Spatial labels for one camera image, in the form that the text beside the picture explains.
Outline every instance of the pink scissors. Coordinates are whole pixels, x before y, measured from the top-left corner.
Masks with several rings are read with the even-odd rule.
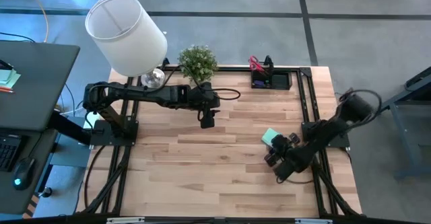
[[[248,63],[250,64],[250,70],[251,71],[259,71],[263,74],[266,74],[265,69],[262,68],[259,60],[256,56],[251,55],[250,59],[248,60]]]

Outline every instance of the wooden table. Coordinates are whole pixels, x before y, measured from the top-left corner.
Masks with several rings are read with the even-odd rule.
[[[312,76],[321,118],[329,118],[337,105],[329,68],[312,67]],[[111,71],[109,81],[126,80]],[[121,215],[317,217],[313,183],[277,184],[263,160],[267,150],[261,137],[269,127],[285,135],[301,135],[297,78],[293,76],[289,91],[251,89],[250,73],[219,72],[211,82],[213,88],[234,88],[242,94],[237,100],[221,101],[213,128],[201,129],[196,112],[139,104],[138,139],[131,152]],[[179,73],[169,82],[183,83],[189,81]],[[304,85],[309,99],[306,80]],[[234,94],[220,92],[220,96]],[[121,105],[118,101],[113,107],[120,112]],[[339,149],[328,148],[327,152],[334,185],[360,213],[349,158]],[[106,182],[111,154],[112,147],[107,147],[96,161],[88,184],[90,202]],[[290,177],[297,181],[311,179],[310,169]],[[327,191],[321,185],[329,211]],[[78,211],[84,208],[83,189]]]

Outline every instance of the lamp base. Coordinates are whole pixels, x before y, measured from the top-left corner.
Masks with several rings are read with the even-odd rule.
[[[164,83],[164,73],[160,69],[154,69],[145,75],[142,75],[141,82],[142,85],[148,86],[150,88],[159,88]]]

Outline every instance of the keyboard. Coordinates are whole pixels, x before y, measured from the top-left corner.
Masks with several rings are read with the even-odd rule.
[[[0,171],[10,172],[24,146],[23,136],[0,134]]]

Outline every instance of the black desk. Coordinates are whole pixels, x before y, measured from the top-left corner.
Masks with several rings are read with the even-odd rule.
[[[36,166],[32,183],[27,189],[15,190],[11,182],[13,173],[0,172],[0,213],[21,214],[26,210],[57,135],[56,130],[45,128],[79,127],[74,123],[69,126],[66,118],[53,114],[78,52],[78,46],[0,42],[0,59],[14,66],[21,74],[13,87],[14,94],[0,93],[0,131],[14,129],[12,132],[15,134],[30,137],[18,161],[27,157],[40,132],[43,132],[33,153]]]
[[[0,42],[0,59],[21,75],[14,94],[0,94],[0,128],[45,129],[78,52],[78,46]]]

